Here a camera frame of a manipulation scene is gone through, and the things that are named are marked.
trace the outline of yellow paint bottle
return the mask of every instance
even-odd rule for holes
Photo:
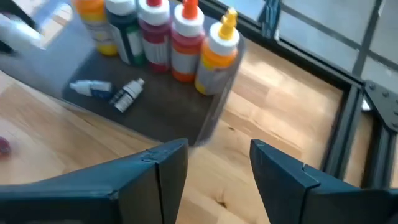
[[[105,16],[104,0],[74,0],[73,4],[95,41],[96,48],[105,55],[118,53]]]
[[[236,30],[238,13],[229,8],[221,22],[210,27],[202,45],[200,64],[195,78],[195,88],[204,95],[221,93],[228,77],[227,68],[238,55],[239,32]]]

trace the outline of plastic bottle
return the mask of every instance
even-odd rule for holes
[[[74,0],[73,3],[98,51],[109,56],[116,55],[118,51],[106,21],[104,0]]]
[[[172,24],[172,75],[181,82],[193,82],[205,38],[205,15],[198,0],[184,0],[174,10]]]
[[[124,113],[142,92],[142,86],[144,83],[145,82],[141,78],[129,82],[113,96],[109,103],[118,111]]]
[[[104,81],[78,80],[75,83],[69,83],[69,87],[79,94],[102,99],[111,98],[113,93],[112,83]]]
[[[155,72],[170,68],[170,6],[168,0],[139,0],[139,25],[145,56]]]
[[[121,60],[130,65],[145,62],[135,0],[105,0],[106,17]]]
[[[41,49],[40,39],[41,35],[22,20],[0,14],[0,41],[16,52]]]
[[[235,28],[237,17],[238,13],[229,8],[221,22],[211,25],[209,35],[203,42],[195,87],[204,95],[223,91],[223,84],[229,75],[227,68],[238,54],[236,46],[239,43],[239,32]]]

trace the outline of wooden table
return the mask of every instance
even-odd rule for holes
[[[342,92],[246,42],[248,51],[214,135],[190,154],[177,223],[269,222],[251,172],[251,139],[320,166]],[[13,148],[0,161],[1,184],[46,179],[159,144],[64,107],[4,73],[0,105],[0,136]],[[372,118],[362,115],[346,175],[353,185],[361,180],[371,125]],[[393,185],[398,186],[397,178]]]

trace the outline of green paint bottle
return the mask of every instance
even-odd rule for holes
[[[121,60],[142,65],[146,59],[135,0],[105,0],[105,9]]]

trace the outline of yellow nozzle cap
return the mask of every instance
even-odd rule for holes
[[[236,27],[236,20],[238,19],[238,13],[235,9],[229,8],[226,14],[221,19],[220,31],[218,31],[218,36],[223,40],[231,40],[234,34],[234,28]]]

